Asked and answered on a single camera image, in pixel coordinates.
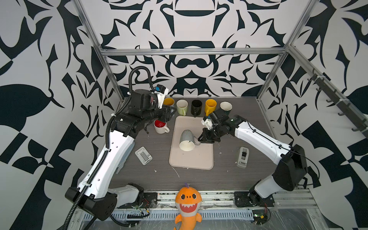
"red mug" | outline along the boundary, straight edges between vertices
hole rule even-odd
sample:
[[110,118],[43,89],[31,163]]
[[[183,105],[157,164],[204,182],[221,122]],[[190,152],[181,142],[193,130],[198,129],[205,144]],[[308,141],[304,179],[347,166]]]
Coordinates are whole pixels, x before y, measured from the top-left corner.
[[155,126],[156,132],[159,134],[170,132],[170,129],[167,127],[167,124],[165,122],[155,120],[153,124]]

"mug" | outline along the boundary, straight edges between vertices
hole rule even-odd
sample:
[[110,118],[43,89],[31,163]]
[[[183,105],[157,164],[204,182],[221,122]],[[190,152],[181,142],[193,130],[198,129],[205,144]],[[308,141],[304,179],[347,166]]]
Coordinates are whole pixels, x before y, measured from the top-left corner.
[[184,130],[180,137],[179,148],[183,151],[192,151],[196,145],[201,143],[196,143],[194,141],[196,137],[193,135],[192,131]]
[[229,115],[230,111],[233,109],[233,106],[229,102],[221,102],[220,108],[225,112],[226,115]]
[[178,110],[179,115],[186,116],[188,111],[188,102],[186,100],[178,100],[176,103],[176,109]]
[[155,127],[156,132],[159,134],[170,132],[170,129],[167,127],[167,124],[165,122],[155,120],[153,125]]
[[174,103],[175,101],[172,98],[165,98],[165,100],[163,100],[164,105],[172,106]]
[[199,116],[202,111],[202,102],[200,100],[193,100],[190,112],[194,117]]
[[216,105],[217,105],[217,102],[213,99],[208,99],[206,101],[206,106],[205,106],[206,116],[208,116],[210,113],[212,113],[216,109]]

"damask wallpaper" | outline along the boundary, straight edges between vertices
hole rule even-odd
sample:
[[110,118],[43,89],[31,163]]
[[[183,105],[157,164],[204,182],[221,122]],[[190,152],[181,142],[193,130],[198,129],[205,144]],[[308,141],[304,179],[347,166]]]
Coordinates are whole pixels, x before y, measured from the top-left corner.
[[[368,114],[368,2],[321,0],[295,45],[364,114]],[[301,181],[329,227],[368,227],[368,140],[288,56],[262,98],[277,137],[302,146],[310,162]]]
[[69,0],[0,1],[1,229],[58,229],[119,99]]
[[[82,0],[105,49],[283,47],[308,0]],[[147,66],[171,96],[256,96],[276,54],[110,57],[123,93]],[[135,88],[148,89],[145,74]]]
[[[146,66],[153,84],[170,96],[256,96],[277,60],[274,54],[110,56],[110,67],[124,95],[128,75]],[[133,89],[149,89],[147,73],[133,75]]]

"gray wood tabletop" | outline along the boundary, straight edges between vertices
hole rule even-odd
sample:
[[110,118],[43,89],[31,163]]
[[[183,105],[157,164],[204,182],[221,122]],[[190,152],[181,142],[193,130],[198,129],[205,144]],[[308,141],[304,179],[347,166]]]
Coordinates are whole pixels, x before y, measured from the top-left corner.
[[[208,98],[174,98],[175,103],[185,99],[188,102],[188,115],[192,100],[198,99],[203,103],[201,117],[205,115],[204,104]],[[271,135],[265,118],[255,98],[213,98],[217,108],[223,101],[233,106],[230,116],[239,115],[264,133]],[[167,123],[169,133],[158,134],[153,124],[147,127],[149,134],[140,131],[135,139],[135,147],[125,162],[119,174],[114,174],[110,188],[117,188],[135,183],[145,190],[179,190],[184,183],[190,184],[197,190],[249,189],[258,180],[272,174],[276,165],[259,150],[250,144],[231,135],[221,137],[221,142],[213,144],[213,168],[210,170],[187,169],[169,164],[171,141],[173,137],[175,117]],[[142,165],[136,150],[144,146],[152,155],[152,161]],[[240,147],[249,149],[247,167],[241,169],[236,166]]]

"cable tie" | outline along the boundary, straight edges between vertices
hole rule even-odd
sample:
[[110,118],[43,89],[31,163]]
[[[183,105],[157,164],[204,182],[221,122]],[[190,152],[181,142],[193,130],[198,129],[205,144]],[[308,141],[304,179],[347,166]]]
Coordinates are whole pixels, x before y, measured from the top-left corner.
[[349,99],[339,99],[339,101],[338,101],[338,102],[336,102],[336,104],[335,104],[335,105],[337,105],[338,103],[340,103],[340,102],[342,102],[342,101],[344,101],[344,100],[349,100]]
[[84,181],[83,182],[83,185],[86,185],[86,186],[90,187],[91,186],[91,183],[87,183],[87,181]]
[[102,151],[105,152],[105,151],[110,151],[111,149],[108,149],[106,147],[103,147]]

